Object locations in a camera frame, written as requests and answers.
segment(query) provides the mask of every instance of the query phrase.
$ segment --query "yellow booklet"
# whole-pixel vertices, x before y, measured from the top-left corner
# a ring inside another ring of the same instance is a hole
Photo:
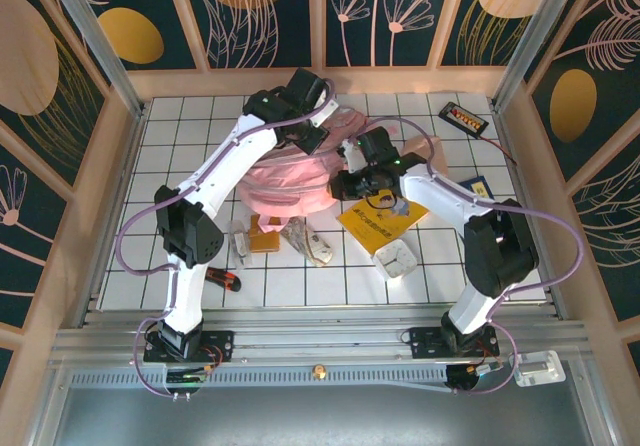
[[[399,238],[429,212],[406,199],[394,199],[391,191],[386,190],[369,198],[369,202],[373,207],[363,199],[338,216],[338,221],[371,255]]]

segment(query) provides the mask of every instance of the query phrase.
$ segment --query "pink bag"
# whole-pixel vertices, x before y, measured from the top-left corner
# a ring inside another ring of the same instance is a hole
[[[336,149],[365,121],[363,114],[340,107],[323,124],[330,134],[314,154],[307,156],[289,145],[265,154],[247,172],[236,191],[243,203],[262,216],[258,224],[263,231],[279,231],[288,218],[307,216],[336,202],[327,189],[329,179],[345,167]],[[269,217],[283,221],[269,225]]]

